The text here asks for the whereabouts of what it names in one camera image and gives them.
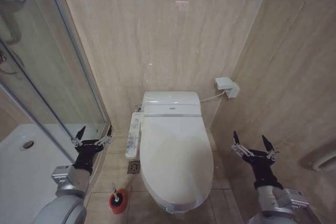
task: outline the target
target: bidet control panel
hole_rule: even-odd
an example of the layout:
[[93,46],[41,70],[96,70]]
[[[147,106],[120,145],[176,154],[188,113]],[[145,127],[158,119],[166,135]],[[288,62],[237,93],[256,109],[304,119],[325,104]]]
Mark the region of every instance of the bidet control panel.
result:
[[133,112],[125,151],[126,158],[134,159],[138,154],[142,119],[143,112]]

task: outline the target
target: glass shower door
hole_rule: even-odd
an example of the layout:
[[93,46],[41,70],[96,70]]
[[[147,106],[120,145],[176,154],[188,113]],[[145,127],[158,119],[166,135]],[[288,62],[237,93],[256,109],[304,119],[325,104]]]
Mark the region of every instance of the glass shower door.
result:
[[[70,142],[83,126],[84,138],[99,138],[106,118],[55,0],[0,0],[0,15],[0,81],[55,138]],[[45,105],[27,95],[27,82]]]

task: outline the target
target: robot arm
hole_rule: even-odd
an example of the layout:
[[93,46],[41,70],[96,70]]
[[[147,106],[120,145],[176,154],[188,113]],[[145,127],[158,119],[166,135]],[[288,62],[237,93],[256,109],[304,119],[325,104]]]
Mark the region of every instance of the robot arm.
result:
[[73,165],[58,166],[52,174],[58,185],[56,196],[37,215],[34,224],[84,224],[86,209],[83,205],[89,187],[94,156],[112,142],[112,125],[107,136],[100,140],[80,141],[85,126],[73,140],[78,157]]
[[274,176],[271,165],[275,162],[276,152],[270,141],[262,136],[267,152],[247,149],[239,142],[234,131],[232,149],[252,166],[258,191],[261,213],[255,215],[249,224],[257,223],[296,223],[294,210],[308,207],[308,202],[300,191],[284,189]]

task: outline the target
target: toilet tank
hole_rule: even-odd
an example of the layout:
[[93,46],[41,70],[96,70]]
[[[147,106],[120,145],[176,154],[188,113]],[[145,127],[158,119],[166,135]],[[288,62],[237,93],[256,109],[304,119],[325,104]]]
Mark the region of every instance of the toilet tank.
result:
[[143,95],[144,116],[201,116],[196,92],[148,91]]

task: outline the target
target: shower enclosure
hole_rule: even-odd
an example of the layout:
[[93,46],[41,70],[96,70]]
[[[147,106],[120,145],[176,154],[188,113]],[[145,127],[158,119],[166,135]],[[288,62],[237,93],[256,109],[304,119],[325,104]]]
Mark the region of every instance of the shower enclosure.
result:
[[[83,126],[86,139],[98,139],[106,131],[109,119],[88,66],[64,0],[0,0],[1,201],[12,196],[9,191],[16,194],[19,188],[12,184],[51,181],[50,168],[63,165],[53,162],[73,163],[77,152],[71,140]],[[28,152],[22,150],[24,138],[35,139]],[[34,189],[26,185],[23,193]],[[19,195],[0,202],[0,222],[23,223],[8,205],[16,203],[15,197]],[[36,204],[47,200],[28,197]],[[14,219],[5,216],[10,211]]]

